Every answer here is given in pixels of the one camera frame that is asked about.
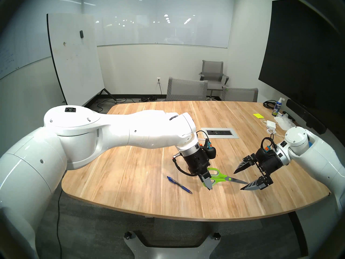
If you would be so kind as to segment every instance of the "blue pen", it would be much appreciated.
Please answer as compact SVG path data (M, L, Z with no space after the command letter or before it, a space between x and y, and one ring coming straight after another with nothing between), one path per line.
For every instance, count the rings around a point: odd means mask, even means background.
M174 183L174 184L180 186L183 190L187 191L188 193L193 194L188 188L185 188L183 185L179 184L178 182L176 182L176 181L175 181L174 179L172 179L171 177L168 177L168 176L167 176L167 178L168 178L168 180L169 180L170 182L172 182L172 183Z

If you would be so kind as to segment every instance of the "baseboard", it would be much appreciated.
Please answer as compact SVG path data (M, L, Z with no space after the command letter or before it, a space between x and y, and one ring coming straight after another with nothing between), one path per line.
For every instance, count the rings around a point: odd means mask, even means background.
M152 95L135 95L135 94L122 94L122 95L113 95L116 99L120 98L143 98L143 97L148 97ZM153 95L157 97L158 99L165 99L167 95ZM97 99L99 98L111 98L109 94L104 94L104 95L95 95L84 107L89 108L94 102L96 102Z

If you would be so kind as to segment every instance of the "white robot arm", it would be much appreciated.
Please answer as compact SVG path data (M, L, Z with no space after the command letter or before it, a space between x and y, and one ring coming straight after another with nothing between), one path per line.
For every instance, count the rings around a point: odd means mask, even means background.
M187 162L186 174L199 176L212 189L207 167L213 157L199 145L188 113L144 110L104 115L80 106L58 106L45 114L44 127L0 158L0 217L36 252L34 232L65 170L81 168L104 151L126 145L176 146Z
M264 140L272 143L272 149L263 146ZM269 137L261 142L261 148L245 158L235 173L256 164L262 176L242 190L264 189L273 183L270 174L295 160L312 178L325 184L334 193L340 211L345 208L345 168L335 151L312 132L294 127L285 134L285 139L275 144Z

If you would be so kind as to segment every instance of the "mesh chair back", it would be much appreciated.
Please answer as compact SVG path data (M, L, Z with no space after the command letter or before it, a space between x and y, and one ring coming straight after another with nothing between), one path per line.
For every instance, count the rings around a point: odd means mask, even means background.
M258 88L244 89L244 88L230 88L223 87L222 101L258 101Z
M206 61L203 60L203 69L201 72L205 77L204 80L222 81L223 61Z
M183 80L169 77L166 101L205 101L206 80Z

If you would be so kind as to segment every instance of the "office chair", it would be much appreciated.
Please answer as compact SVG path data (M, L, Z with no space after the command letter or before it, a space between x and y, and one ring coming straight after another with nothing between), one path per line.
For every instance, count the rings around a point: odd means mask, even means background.
M222 101L258 101L258 88L245 89L245 88L230 88L223 86Z
M208 80L207 90L211 90L210 100L212 100L212 92L214 90L222 91L222 86L226 85L229 79L229 76L223 74L223 61L216 62L203 60L203 69L199 75L200 80ZM222 84L223 76L226 77L224 84Z
M169 77L166 101L205 101L206 80L183 80Z

